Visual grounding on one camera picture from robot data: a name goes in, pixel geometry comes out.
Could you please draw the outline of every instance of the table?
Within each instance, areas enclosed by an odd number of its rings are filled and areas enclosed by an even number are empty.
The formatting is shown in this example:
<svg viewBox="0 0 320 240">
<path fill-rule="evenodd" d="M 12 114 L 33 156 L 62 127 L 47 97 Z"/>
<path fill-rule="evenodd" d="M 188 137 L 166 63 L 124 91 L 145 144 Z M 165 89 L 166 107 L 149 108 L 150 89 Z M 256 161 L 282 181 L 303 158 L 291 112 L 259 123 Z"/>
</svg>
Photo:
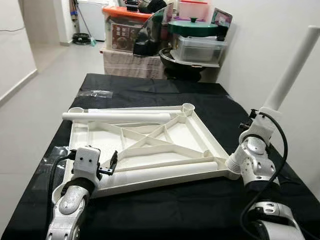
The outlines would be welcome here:
<svg viewBox="0 0 320 240">
<path fill-rule="evenodd" d="M 110 94 L 96 94 L 101 90 Z M 219 85 L 88 74 L 71 107 L 130 108 L 191 103 L 224 149 L 231 154 L 238 146 L 240 122 L 246 111 Z M 2 236 L 3 240 L 44 239 L 48 172 L 53 159 L 67 154 L 71 122 L 63 121 L 28 184 Z M 272 148 L 277 166 L 280 156 Z M 64 164 L 56 172 L 57 185 Z M 319 235 L 320 204 L 294 171 L 282 171 L 299 184 L 284 183 L 281 192 L 296 220 Z M 224 177 L 163 186 L 93 199 L 89 202 L 80 239 L 249 239 L 239 226 L 247 202 L 241 179 Z"/>
</svg>

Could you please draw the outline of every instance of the white plastic tray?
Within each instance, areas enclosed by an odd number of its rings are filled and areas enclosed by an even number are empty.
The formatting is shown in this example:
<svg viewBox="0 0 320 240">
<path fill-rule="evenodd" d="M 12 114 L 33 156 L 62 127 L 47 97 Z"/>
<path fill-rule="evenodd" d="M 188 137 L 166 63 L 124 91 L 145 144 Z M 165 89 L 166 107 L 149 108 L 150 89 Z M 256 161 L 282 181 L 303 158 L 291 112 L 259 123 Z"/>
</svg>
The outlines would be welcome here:
<svg viewBox="0 0 320 240">
<path fill-rule="evenodd" d="M 109 167 L 118 151 L 112 176 L 103 175 L 93 197 L 225 176 L 236 179 L 225 166 L 228 154 L 195 113 L 190 103 L 181 106 L 117 109 L 72 108 L 69 113 L 169 114 L 165 124 L 148 122 L 107 123 L 74 120 L 69 149 L 92 146 L 101 151 L 100 164 Z M 62 185 L 71 180 L 68 160 Z"/>
</svg>

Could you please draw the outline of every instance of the storage box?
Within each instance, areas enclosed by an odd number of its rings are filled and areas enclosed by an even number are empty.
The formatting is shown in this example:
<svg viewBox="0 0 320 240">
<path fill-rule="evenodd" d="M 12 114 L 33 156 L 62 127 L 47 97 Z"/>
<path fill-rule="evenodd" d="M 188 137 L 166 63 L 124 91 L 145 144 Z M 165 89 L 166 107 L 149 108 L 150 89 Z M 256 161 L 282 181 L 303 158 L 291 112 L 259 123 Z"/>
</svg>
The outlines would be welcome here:
<svg viewBox="0 0 320 240">
<path fill-rule="evenodd" d="M 179 18 L 190 20 L 206 20 L 209 11 L 209 5 L 203 1 L 181 0 L 179 3 Z"/>
<path fill-rule="evenodd" d="M 132 52 L 138 33 L 152 14 L 127 11 L 126 7 L 104 7 L 106 48 Z"/>
<path fill-rule="evenodd" d="M 177 48 L 174 50 L 174 59 L 218 64 L 226 46 L 226 41 L 217 41 L 214 36 L 179 36 Z"/>
</svg>

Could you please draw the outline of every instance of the broom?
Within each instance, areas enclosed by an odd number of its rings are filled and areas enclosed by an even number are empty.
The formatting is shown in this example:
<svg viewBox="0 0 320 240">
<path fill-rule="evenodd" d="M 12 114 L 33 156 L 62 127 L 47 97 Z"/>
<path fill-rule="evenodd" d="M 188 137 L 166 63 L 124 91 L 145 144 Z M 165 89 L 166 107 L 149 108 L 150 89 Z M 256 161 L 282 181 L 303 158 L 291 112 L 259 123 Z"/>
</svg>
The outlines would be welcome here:
<svg viewBox="0 0 320 240">
<path fill-rule="evenodd" d="M 89 33 L 90 44 L 91 44 L 92 47 L 94 47 L 94 46 L 97 44 L 97 41 L 92 37 L 92 35 L 91 35 L 90 31 L 89 31 L 89 28 L 88 28 L 87 23 L 86 23 L 86 21 L 85 21 L 85 19 L 84 19 L 84 16 L 82 15 L 81 10 L 80 10 L 80 8 L 79 8 L 79 3 L 78 3 L 78 1 L 77 1 L 77 0 L 73 0 L 73 2 L 74 2 L 74 5 L 76 6 L 76 8 L 78 9 L 78 11 L 79 11 L 79 13 L 80 13 L 80 15 L 81 15 L 81 18 L 82 18 L 82 20 L 83 20 L 83 22 L 84 22 L 84 25 L 85 25 L 86 30 L 87 30 L 88 33 Z"/>
</svg>

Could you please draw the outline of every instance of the doorway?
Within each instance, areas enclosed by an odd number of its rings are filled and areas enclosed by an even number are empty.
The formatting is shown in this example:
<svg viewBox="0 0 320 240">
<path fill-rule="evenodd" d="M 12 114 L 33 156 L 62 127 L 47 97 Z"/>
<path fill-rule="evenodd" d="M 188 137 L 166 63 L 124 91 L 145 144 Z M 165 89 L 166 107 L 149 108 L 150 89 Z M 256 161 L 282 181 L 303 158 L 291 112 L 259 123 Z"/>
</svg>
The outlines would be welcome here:
<svg viewBox="0 0 320 240">
<path fill-rule="evenodd" d="M 39 73 L 67 49 L 60 45 L 53 1 L 56 0 L 18 0 Z"/>
</svg>

